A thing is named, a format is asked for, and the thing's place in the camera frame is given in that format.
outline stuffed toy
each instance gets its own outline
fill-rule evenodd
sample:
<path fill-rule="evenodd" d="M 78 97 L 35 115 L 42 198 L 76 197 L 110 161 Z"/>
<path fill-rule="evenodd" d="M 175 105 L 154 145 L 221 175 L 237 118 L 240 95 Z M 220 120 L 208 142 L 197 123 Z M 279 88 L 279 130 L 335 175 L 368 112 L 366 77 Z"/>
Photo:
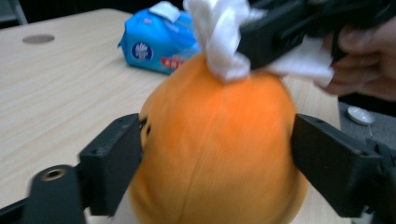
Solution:
<path fill-rule="evenodd" d="M 194 56 L 140 112 L 143 160 L 129 188 L 137 218 L 289 223 L 307 187 L 290 151 L 295 113 L 279 76 L 223 83 Z"/>

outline orange plush toy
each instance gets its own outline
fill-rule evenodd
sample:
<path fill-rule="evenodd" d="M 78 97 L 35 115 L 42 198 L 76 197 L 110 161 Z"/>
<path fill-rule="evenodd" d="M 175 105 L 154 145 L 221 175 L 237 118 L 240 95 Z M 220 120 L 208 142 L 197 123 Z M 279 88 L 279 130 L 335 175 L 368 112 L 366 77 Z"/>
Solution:
<path fill-rule="evenodd" d="M 295 113 L 279 76 L 224 83 L 194 56 L 140 113 L 144 156 L 129 189 L 137 218 L 289 223 L 307 188 L 290 151 Z"/>

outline finger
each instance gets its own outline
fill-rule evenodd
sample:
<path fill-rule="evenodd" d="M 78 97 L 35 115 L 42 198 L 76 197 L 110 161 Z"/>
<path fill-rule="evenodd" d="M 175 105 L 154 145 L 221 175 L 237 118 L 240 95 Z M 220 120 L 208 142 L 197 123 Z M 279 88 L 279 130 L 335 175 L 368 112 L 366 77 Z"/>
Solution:
<path fill-rule="evenodd" d="M 394 54 L 396 49 L 394 36 L 396 36 L 396 18 L 368 30 L 346 26 L 339 35 L 338 43 L 342 50 L 357 54 L 379 50 Z"/>
<path fill-rule="evenodd" d="M 369 68 L 335 68 L 331 83 L 357 84 L 374 81 L 380 77 L 376 67 Z"/>
<path fill-rule="evenodd" d="M 367 55 L 353 55 L 349 54 L 337 63 L 333 64 L 335 68 L 358 68 L 369 67 L 378 64 L 380 57 L 377 53 Z"/>
<path fill-rule="evenodd" d="M 332 34 L 323 38 L 323 48 L 326 50 L 332 50 Z"/>
<path fill-rule="evenodd" d="M 363 83 L 344 84 L 331 82 L 327 87 L 322 89 L 331 95 L 343 96 L 360 90 L 363 85 Z"/>
<path fill-rule="evenodd" d="M 387 101 L 396 102 L 396 80 L 389 77 L 381 77 L 377 80 L 365 83 L 359 93 L 371 95 Z"/>

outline dark floor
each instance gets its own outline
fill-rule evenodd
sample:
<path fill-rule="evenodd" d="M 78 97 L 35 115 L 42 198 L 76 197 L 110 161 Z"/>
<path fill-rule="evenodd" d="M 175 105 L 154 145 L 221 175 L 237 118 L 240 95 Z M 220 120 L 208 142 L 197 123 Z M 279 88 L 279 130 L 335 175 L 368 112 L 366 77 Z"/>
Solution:
<path fill-rule="evenodd" d="M 370 111 L 375 122 L 364 126 L 352 121 L 347 116 L 349 104 L 339 102 L 341 131 L 365 144 L 366 139 L 375 140 L 396 150 L 396 117 Z"/>

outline tissue paper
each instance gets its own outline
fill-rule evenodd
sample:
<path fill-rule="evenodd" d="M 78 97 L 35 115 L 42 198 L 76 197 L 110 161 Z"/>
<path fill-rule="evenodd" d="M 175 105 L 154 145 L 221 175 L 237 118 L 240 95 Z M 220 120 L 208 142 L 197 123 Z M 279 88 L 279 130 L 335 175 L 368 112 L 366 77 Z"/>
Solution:
<path fill-rule="evenodd" d="M 165 1 L 138 11 L 125 22 L 119 46 L 129 65 L 165 74 L 201 50 L 191 15 Z"/>
<path fill-rule="evenodd" d="M 241 39 L 239 27 L 265 20 L 266 11 L 251 8 L 246 0 L 185 0 L 184 8 L 192 16 L 195 36 L 215 76 L 224 82 L 249 76 L 249 59 L 236 51 Z M 311 78 L 326 86 L 333 75 L 332 57 L 321 43 L 321 39 L 305 38 L 302 45 L 263 69 L 281 76 Z"/>

